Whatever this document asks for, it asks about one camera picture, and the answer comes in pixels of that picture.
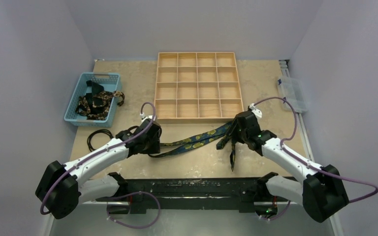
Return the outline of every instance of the white wall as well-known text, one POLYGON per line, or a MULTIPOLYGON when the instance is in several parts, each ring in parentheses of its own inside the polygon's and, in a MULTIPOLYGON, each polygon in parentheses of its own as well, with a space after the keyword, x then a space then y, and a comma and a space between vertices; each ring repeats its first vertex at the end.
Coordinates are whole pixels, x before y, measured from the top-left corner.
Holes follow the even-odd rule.
MULTIPOLYGON (((378 184, 378 0, 326 0, 294 53, 292 77, 315 159, 378 184)), ((350 198, 372 191, 346 184, 350 198)), ((378 235, 378 194, 340 211, 346 235, 378 235)))
POLYGON ((62 0, 0 0, 0 236, 36 236, 45 167, 69 157, 63 121, 91 54, 62 0))
POLYGON ((65 0, 92 56, 157 59, 166 51, 234 51, 287 59, 322 0, 65 0))

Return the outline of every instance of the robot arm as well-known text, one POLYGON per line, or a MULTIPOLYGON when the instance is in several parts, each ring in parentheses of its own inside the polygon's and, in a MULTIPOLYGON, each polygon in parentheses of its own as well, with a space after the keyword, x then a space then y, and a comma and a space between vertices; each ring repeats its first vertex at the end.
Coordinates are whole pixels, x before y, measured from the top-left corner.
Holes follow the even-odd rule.
POLYGON ((301 156, 287 145, 282 145, 274 133, 260 129, 258 121, 261 116, 261 111, 251 104, 248 111, 235 117, 232 126, 221 140, 222 143, 218 143, 217 146, 223 147, 229 139, 232 139, 232 142, 247 144, 249 149, 276 162, 291 173, 297 181, 278 176, 276 173, 266 175, 263 179, 266 182, 267 194, 302 205, 308 215, 317 222, 323 222, 345 207, 349 200, 343 182, 323 175, 315 169, 339 176, 338 170, 331 165, 323 167, 301 156))
POLYGON ((153 124, 147 128, 147 132, 133 139, 150 125, 151 119, 151 116, 144 118, 133 133, 130 129, 121 131, 106 145, 84 157, 63 165, 58 161, 51 163, 47 166, 35 195, 56 219, 70 214, 78 204, 115 196, 124 182, 119 174, 110 173, 102 179, 89 179, 106 167, 132 155, 159 153, 161 128, 157 122, 152 121, 153 124), (82 164, 81 162, 86 158, 89 159, 82 164))

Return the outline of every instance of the coiled black cable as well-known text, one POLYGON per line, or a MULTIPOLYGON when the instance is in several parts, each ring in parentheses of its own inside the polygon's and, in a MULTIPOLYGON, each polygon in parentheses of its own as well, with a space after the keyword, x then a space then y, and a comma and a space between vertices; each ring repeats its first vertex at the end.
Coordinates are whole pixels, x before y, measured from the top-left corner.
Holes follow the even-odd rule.
POLYGON ((92 138, 94 137, 95 134, 99 134, 99 133, 108 135, 110 139, 114 138, 111 131, 109 131, 107 129, 99 129, 99 130, 93 132, 92 134, 89 135, 88 140, 86 141, 87 144, 88 144, 89 151, 95 151, 95 148, 91 144, 91 140, 92 140, 92 138))

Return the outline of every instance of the table surface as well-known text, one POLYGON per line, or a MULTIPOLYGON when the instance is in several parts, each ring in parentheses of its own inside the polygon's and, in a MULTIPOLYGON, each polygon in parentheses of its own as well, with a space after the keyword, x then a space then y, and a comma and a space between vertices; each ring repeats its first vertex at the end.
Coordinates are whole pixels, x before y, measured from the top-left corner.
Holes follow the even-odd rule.
MULTIPOLYGON (((117 108, 114 123, 108 128, 114 135, 140 124, 139 110, 143 102, 154 100, 156 82, 156 61, 97 61, 94 72, 115 72, 121 75, 122 92, 126 99, 123 106, 117 108)), ((237 60, 240 87, 244 106, 258 100, 278 96, 276 80, 282 75, 277 60, 237 60)), ((282 108, 278 100, 266 101, 257 106, 263 112, 260 127, 275 133, 278 137, 290 137, 293 131, 292 112, 282 108)), ((151 114, 150 106, 144 112, 151 114)), ((221 126, 220 123, 185 123, 161 124, 161 142, 178 141, 221 126)), ((89 153, 86 139, 101 127, 78 127, 70 161, 89 153)), ((109 141, 108 136, 97 134, 92 139, 94 148, 109 141)), ((216 150, 216 141, 198 149, 176 156, 150 158, 147 155, 135 155, 115 163, 94 178, 103 177, 110 172, 119 172, 124 178, 205 178, 205 177, 261 177, 269 172, 282 176, 291 176, 273 161, 249 150, 246 145, 237 144, 237 159, 234 172, 231 171, 229 155, 231 144, 223 150, 216 150)), ((299 132, 286 144, 305 156, 304 145, 299 132)))

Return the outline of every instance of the wooden compartment organizer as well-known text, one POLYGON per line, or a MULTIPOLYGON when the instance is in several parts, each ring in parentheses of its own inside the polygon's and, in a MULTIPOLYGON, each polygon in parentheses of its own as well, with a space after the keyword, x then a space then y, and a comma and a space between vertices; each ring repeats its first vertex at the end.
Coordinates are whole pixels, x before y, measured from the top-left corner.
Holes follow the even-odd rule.
POLYGON ((159 53, 155 106, 162 121, 228 121, 243 111, 234 53, 159 53))

